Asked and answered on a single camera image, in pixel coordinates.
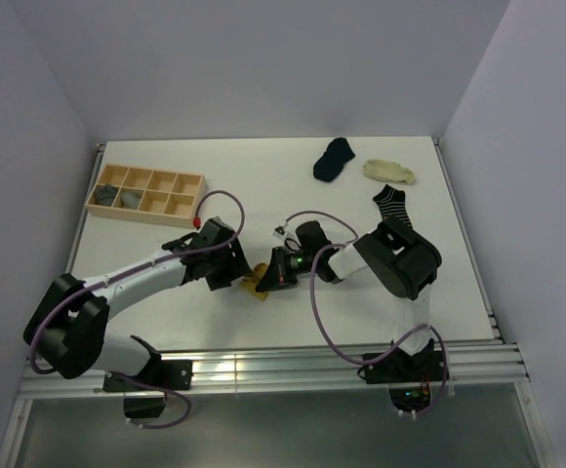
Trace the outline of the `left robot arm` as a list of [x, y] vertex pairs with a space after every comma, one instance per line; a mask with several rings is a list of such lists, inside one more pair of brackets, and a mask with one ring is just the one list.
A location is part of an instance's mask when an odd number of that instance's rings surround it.
[[48, 363], [44, 373], [57, 372], [65, 379], [89, 370], [108, 371], [149, 389], [165, 378], [160, 352], [138, 336], [108, 334], [110, 320], [157, 293], [198, 280], [216, 291], [251, 273], [237, 233], [214, 217], [140, 263], [84, 280], [62, 274], [24, 329], [29, 363], [42, 358]]

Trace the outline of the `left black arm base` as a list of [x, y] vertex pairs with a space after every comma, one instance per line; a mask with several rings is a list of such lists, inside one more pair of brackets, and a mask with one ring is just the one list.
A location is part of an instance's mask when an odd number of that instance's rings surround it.
[[[124, 394], [123, 412], [130, 423], [147, 429], [168, 428], [184, 422], [190, 416], [192, 403], [182, 391], [191, 387], [192, 369], [191, 360], [161, 360], [136, 376], [124, 376], [112, 371], [105, 375], [102, 391]], [[153, 423], [172, 399], [182, 401], [183, 414], [175, 421]]]

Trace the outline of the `dark grey sock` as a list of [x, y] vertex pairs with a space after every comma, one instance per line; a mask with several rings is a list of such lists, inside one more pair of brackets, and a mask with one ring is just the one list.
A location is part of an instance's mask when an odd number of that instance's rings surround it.
[[99, 206], [111, 207], [118, 193], [118, 188], [111, 184], [99, 185], [94, 190], [95, 203]]

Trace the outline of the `mustard yellow sock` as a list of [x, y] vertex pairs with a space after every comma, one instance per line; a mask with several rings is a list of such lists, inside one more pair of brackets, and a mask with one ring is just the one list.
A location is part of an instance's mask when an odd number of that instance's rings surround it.
[[258, 263], [252, 271], [252, 275], [249, 277], [244, 277], [240, 283], [240, 288], [249, 293], [251, 296], [257, 298], [260, 301], [265, 301], [268, 296], [268, 292], [258, 292], [257, 285], [263, 278], [263, 275], [267, 269], [266, 263]]

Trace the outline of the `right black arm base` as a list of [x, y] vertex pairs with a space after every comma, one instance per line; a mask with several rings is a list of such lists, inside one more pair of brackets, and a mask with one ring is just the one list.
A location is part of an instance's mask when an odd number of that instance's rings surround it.
[[390, 402], [398, 411], [419, 414], [432, 405], [431, 385], [438, 383], [443, 390], [450, 377], [447, 358], [432, 343], [429, 346], [415, 356], [397, 349], [376, 364], [359, 368], [357, 376], [368, 385], [387, 385]]

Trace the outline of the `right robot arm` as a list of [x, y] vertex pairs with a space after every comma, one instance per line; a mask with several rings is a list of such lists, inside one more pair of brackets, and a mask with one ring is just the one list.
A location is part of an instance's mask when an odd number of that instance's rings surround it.
[[441, 255], [430, 241], [403, 221], [390, 216], [375, 230], [345, 245], [332, 243], [317, 221], [298, 226], [296, 237], [300, 248], [291, 251], [277, 247], [257, 282], [257, 293], [289, 289], [298, 277], [309, 274], [329, 284], [371, 271], [394, 297], [393, 356], [395, 373], [412, 380], [427, 365], [424, 351], [432, 341], [429, 328], [430, 288], [442, 264]]

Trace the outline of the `light grey sock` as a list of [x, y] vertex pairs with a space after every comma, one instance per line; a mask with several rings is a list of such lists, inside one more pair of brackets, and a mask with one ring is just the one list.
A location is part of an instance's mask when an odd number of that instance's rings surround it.
[[127, 190], [120, 192], [122, 207], [127, 210], [136, 210], [140, 205], [141, 198], [142, 196], [134, 191]]

